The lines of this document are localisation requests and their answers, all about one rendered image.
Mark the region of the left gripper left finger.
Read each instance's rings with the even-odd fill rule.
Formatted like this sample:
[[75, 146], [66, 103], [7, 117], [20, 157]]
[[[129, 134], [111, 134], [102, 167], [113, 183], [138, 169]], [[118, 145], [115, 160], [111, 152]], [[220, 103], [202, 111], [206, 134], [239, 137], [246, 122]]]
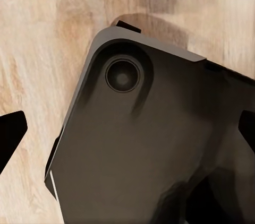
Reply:
[[0, 116], [0, 174], [28, 130], [24, 111]]

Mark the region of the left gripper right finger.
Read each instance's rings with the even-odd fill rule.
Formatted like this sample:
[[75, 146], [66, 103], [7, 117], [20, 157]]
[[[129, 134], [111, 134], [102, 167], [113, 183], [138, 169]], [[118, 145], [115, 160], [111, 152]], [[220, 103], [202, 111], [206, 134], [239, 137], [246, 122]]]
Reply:
[[242, 111], [238, 129], [255, 153], [255, 113], [248, 110]]

